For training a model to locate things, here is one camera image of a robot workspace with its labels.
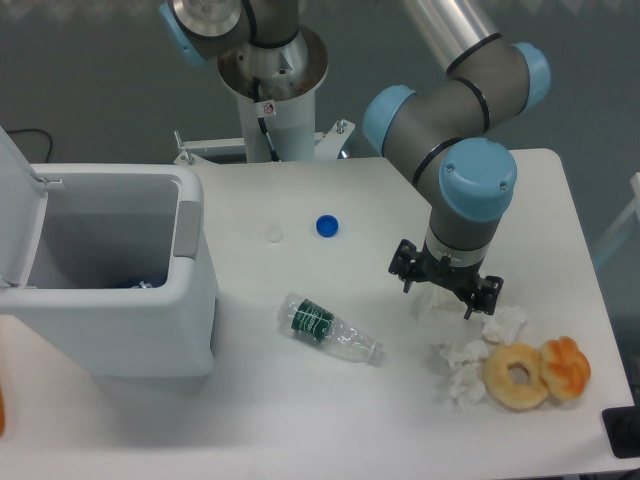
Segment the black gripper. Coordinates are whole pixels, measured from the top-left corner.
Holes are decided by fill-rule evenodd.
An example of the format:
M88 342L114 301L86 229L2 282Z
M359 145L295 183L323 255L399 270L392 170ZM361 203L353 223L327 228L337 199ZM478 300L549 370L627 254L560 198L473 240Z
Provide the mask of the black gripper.
M408 293L414 281L428 281L449 290L467 305L463 318L469 320L473 313L492 316L503 287L499 276L479 275L486 249L437 251L433 254L427 244L418 251L407 239L400 241L392 256L388 272L403 283Z

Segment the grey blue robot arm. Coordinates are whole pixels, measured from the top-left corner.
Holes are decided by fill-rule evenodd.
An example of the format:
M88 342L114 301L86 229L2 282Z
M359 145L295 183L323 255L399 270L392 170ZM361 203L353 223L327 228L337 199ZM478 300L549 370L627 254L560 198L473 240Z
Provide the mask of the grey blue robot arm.
M216 61L238 101L249 161L316 157L315 115L291 107L313 99L328 54L300 22L297 2L164 1L159 9L187 61ZM517 167L486 133L546 96L550 67L534 46L506 42L474 1L407 1L404 9L447 82L426 96L389 87L364 114L367 140L431 207L423 246L402 241L389 270L405 285L452 292L469 313L492 314L503 281L480 267L512 200Z

